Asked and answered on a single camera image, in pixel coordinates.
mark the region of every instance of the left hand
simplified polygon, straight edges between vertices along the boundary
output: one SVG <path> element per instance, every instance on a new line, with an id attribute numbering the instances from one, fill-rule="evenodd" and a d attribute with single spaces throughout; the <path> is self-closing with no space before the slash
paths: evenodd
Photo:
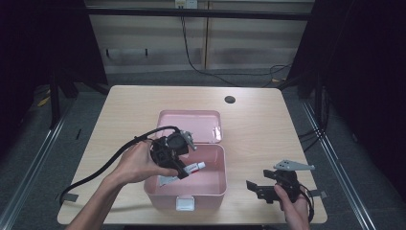
<path id="1" fill-rule="evenodd" d="M 151 141 L 144 141 L 128 148 L 110 175 L 115 176 L 123 186 L 144 181 L 153 175 L 178 175 L 177 170 L 161 168 L 153 162 L 149 154 L 150 145 Z"/>

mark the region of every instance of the black floor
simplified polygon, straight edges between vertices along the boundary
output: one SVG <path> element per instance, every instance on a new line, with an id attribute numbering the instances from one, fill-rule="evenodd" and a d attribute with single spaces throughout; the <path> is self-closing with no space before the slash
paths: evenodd
<path id="1" fill-rule="evenodd" d="M 262 73 L 268 70 L 216 71 L 217 73 Z M 273 76 L 275 79 L 283 77 L 283 71 Z M 260 87 L 270 81 L 269 76 L 221 76 L 239 86 Z M 161 72 L 136 75 L 109 76 L 113 84 L 160 84 L 160 85 L 201 85 L 201 86 L 230 86 L 227 82 L 215 77 L 204 76 L 193 71 Z M 44 89 L 38 88 L 35 102 L 26 115 L 25 122 L 19 130 L 13 146 L 9 149 L 7 159 L 0 164 L 0 211 L 7 211 L 11 199 L 21 181 L 25 178 L 31 163 L 49 133 L 51 122 L 51 107 L 46 103 L 37 107 L 36 103 L 42 98 Z M 56 200 L 75 174 L 92 130 L 102 110 L 106 96 L 85 86 L 78 85 L 79 96 L 76 99 L 64 99 L 62 107 L 71 108 L 66 113 L 64 124 L 56 141 L 51 147 L 49 155 L 44 159 L 43 166 L 38 169 L 39 174 L 34 179 L 28 196 L 21 201 L 21 209 L 17 209 L 15 218 L 8 223 L 11 229 L 62 229 L 56 216 L 59 205 Z M 305 114 L 304 100 L 296 94 L 296 88 L 290 87 L 282 91 L 286 105 L 298 135 L 308 132 L 312 126 Z M 327 137 L 335 149 L 338 164 L 346 170 L 351 184 L 358 193 L 370 215 L 376 229 L 406 229 L 406 206 L 401 198 L 370 160 L 368 153 L 362 146 L 353 141 L 352 133 L 345 121 L 331 106 L 328 120 Z M 314 140 L 303 141 L 304 149 Z M 312 229 L 363 229 L 360 220 L 354 214 L 354 208 L 345 194 L 337 175 L 328 161 L 325 151 L 319 143 L 309 149 L 305 156 L 309 164 L 316 166 L 313 172 L 319 190 L 326 192 L 323 199 L 328 220 L 323 224 L 312 224 Z M 173 229 L 201 229 L 203 227 L 176 226 Z M 222 229 L 236 229 L 235 226 L 225 226 Z M 238 229 L 260 229 L 257 226 L 239 226 Z M 265 226 L 268 229 L 286 229 L 284 224 Z M 107 225 L 103 229 L 124 229 L 124 226 Z M 148 229 L 138 226 L 125 229 Z"/>

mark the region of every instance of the metal bracket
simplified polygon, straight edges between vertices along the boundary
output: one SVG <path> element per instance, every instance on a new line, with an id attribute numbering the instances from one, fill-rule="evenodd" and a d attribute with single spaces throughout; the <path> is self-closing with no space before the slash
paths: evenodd
<path id="1" fill-rule="evenodd" d="M 197 146 L 194 145 L 192 134 L 188 131 L 180 130 L 180 134 L 182 135 L 183 139 L 185 139 L 186 143 L 192 148 L 192 150 L 197 150 Z"/>
<path id="2" fill-rule="evenodd" d="M 315 170 L 316 168 L 313 165 L 309 166 L 290 160 L 282 160 L 280 163 L 274 166 L 274 169 L 282 171 L 306 171 Z"/>

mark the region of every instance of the black cable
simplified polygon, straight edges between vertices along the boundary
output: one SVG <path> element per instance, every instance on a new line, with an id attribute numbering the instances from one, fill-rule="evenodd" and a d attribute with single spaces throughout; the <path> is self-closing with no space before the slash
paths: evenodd
<path id="1" fill-rule="evenodd" d="M 232 82 L 230 82 L 230 81 L 224 80 L 224 79 L 221 78 L 220 76 L 227 76 L 227 75 L 240 75 L 240 76 L 241 76 L 241 75 L 243 75 L 243 76 L 267 76 L 267 75 L 271 75 L 271 76 L 272 76 L 273 74 L 276 74 L 276 73 L 280 72 L 280 71 L 283 70 L 284 68 L 291 66 L 291 64 L 287 64 L 287 65 L 274 65 L 274 66 L 272 66 L 272 67 L 270 68 L 269 73 L 266 73 L 266 74 L 241 74 L 241 73 L 237 73 L 237 74 L 233 74 L 233 73 L 230 73 L 230 74 L 211 74 L 211 73 L 207 73 L 207 72 L 203 72 L 203 71 L 197 70 L 197 69 L 193 66 L 193 64 L 192 64 L 192 62 L 191 62 L 190 55 L 189 55 L 189 46 L 188 46 L 188 39 L 187 39 L 187 36 L 186 36 L 185 18 L 184 18 L 184 17 L 181 17 L 180 19 L 181 19 L 181 22 L 182 22 L 182 33 L 183 33 L 183 39 L 184 39 L 184 42 L 185 42 L 186 56 L 187 56 L 187 58 L 188 58 L 189 65 L 191 66 L 191 68 L 192 68 L 194 71 L 196 71 L 196 72 L 199 73 L 199 74 L 207 75 L 207 76 L 211 76 L 211 77 L 215 77 L 215 78 L 217 78 L 217 79 L 219 79 L 219 80 L 221 80 L 221 81 L 224 81 L 224 82 L 226 82 L 226 83 L 228 83 L 228 84 L 231 84 L 232 86 L 235 86 L 235 87 L 242 87 L 241 85 L 237 85 L 237 84 L 232 83 Z M 277 71 L 275 71 L 275 72 L 272 72 L 272 69 L 273 69 L 273 68 L 276 68 L 276 67 L 281 67 L 281 69 L 279 69 L 279 70 L 277 70 Z M 266 86 L 269 85 L 271 82 L 272 82 L 272 79 L 271 79 L 268 83 L 266 83 L 264 86 L 262 86 L 262 88 L 266 87 Z"/>
<path id="2" fill-rule="evenodd" d="M 200 71 L 200 70 L 196 69 L 196 68 L 193 66 L 193 64 L 192 64 L 192 62 L 191 62 L 191 58 L 190 58 L 190 56 L 189 56 L 188 40 L 186 39 L 185 18 L 184 18 L 184 17 L 180 17 L 180 20 L 182 21 L 182 32 L 183 32 L 183 39 L 184 39 L 184 41 L 185 41 L 186 56 L 188 57 L 188 62 L 189 62 L 189 65 L 191 66 L 191 68 L 192 68 L 194 71 L 196 71 L 197 73 L 200 73 L 200 74 L 202 74 L 202 75 L 207 75 L 207 76 L 215 77 L 215 78 L 220 79 L 220 80 L 222 80 L 222 81 L 224 81 L 224 82 L 226 82 L 226 83 L 228 83 L 228 84 L 231 84 L 232 86 L 241 87 L 241 86 L 239 86 L 239 85 L 237 85 L 237 84 L 234 84 L 234 83 L 232 83 L 232 82 L 229 82 L 229 81 L 227 81 L 227 80 L 224 80 L 223 78 L 221 78 L 221 77 L 219 77 L 219 76 L 217 76 L 217 75 L 215 75 L 215 74 L 211 74 L 211 73 L 206 73 L 206 72 Z"/>
<path id="3" fill-rule="evenodd" d="M 82 185 L 82 184 L 85 184 L 85 183 L 87 183 L 87 182 L 93 180 L 94 178 L 96 178 L 96 177 L 98 177 L 100 174 L 102 174 L 105 170 L 107 170 L 107 168 L 110 167 L 111 164 L 113 164 L 113 162 L 116 161 L 117 158 L 119 158 L 119 156 L 120 156 L 123 152 L 125 152 L 128 148 L 130 148 L 131 146 L 133 146 L 133 145 L 135 145 L 135 144 L 137 144 L 137 143 L 139 143 L 139 142 L 141 142 L 141 141 L 145 141 L 145 140 L 147 139 L 147 137 L 148 137 L 150 134 L 155 133 L 155 132 L 158 132 L 158 131 L 161 131 L 161 130 L 164 130 L 164 129 L 174 129 L 175 132 L 180 132 L 180 129 L 179 129 L 177 126 L 162 126 L 162 127 L 155 128 L 154 130 L 149 131 L 149 132 L 143 134 L 143 135 L 140 136 L 140 137 L 134 137 L 133 140 L 127 142 L 127 143 L 126 143 L 125 145 L 123 145 L 120 149 L 118 149 L 117 152 L 116 152 L 99 170 L 97 170 L 97 171 L 94 172 L 93 174 L 87 176 L 86 178 L 84 178 L 84 179 L 82 179 L 82 180 L 80 180 L 80 181 L 78 181 L 78 182 L 76 182 L 76 183 L 70 185 L 69 187 L 67 187 L 67 188 L 60 194 L 60 197 L 59 197 L 59 204 L 62 205 L 62 203 L 63 203 L 63 198 L 65 197 L 65 195 L 66 195 L 69 191 L 71 191 L 71 190 L 77 188 L 78 186 L 80 186 L 80 185 Z"/>
<path id="4" fill-rule="evenodd" d="M 307 190 L 308 194 L 309 194 L 309 195 L 307 195 L 305 192 L 300 190 L 301 195 L 304 196 L 305 200 L 308 203 L 308 218 L 307 219 L 308 219 L 308 222 L 311 222 L 313 220 L 313 217 L 314 217 L 314 198 L 313 198 L 313 194 L 310 192 L 310 190 L 308 190 L 308 188 L 305 185 L 300 184 L 300 186 L 304 187 Z"/>
<path id="5" fill-rule="evenodd" d="M 317 136 L 318 136 L 317 139 L 314 140 L 314 142 L 312 142 L 308 147 L 306 147 L 304 149 L 304 152 L 308 151 L 311 147 L 313 147 L 326 134 L 327 125 L 328 125 L 328 117 L 329 117 L 329 97 L 327 95 L 326 90 L 324 90 L 324 94 L 325 94 L 324 95 L 324 105 L 325 105 L 326 111 L 325 111 L 325 118 L 324 118 L 323 123 L 321 124 L 320 127 L 316 128 L 314 130 L 310 130 L 307 133 L 304 133 L 304 134 L 301 134 L 301 135 L 298 136 L 300 139 L 304 138 L 304 137 L 306 137 L 308 135 L 311 135 L 311 134 L 317 134 Z M 308 140 L 311 140 L 311 139 L 312 138 L 306 139 L 304 141 L 301 141 L 301 143 L 303 143 L 305 141 L 308 141 Z"/>

